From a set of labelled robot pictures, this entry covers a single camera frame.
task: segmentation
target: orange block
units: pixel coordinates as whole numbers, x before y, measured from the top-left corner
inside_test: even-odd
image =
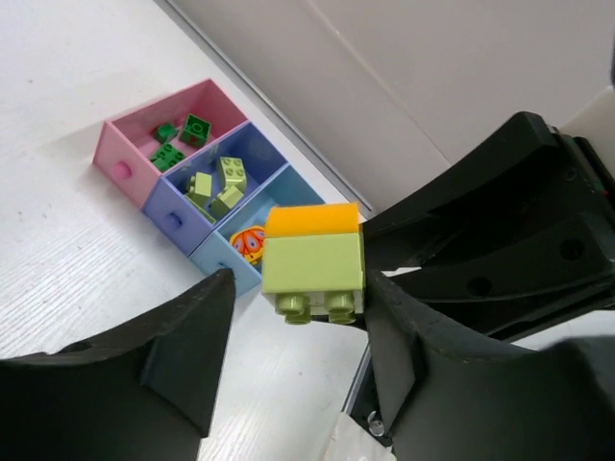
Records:
[[[274,206],[265,238],[358,233],[358,204]]]

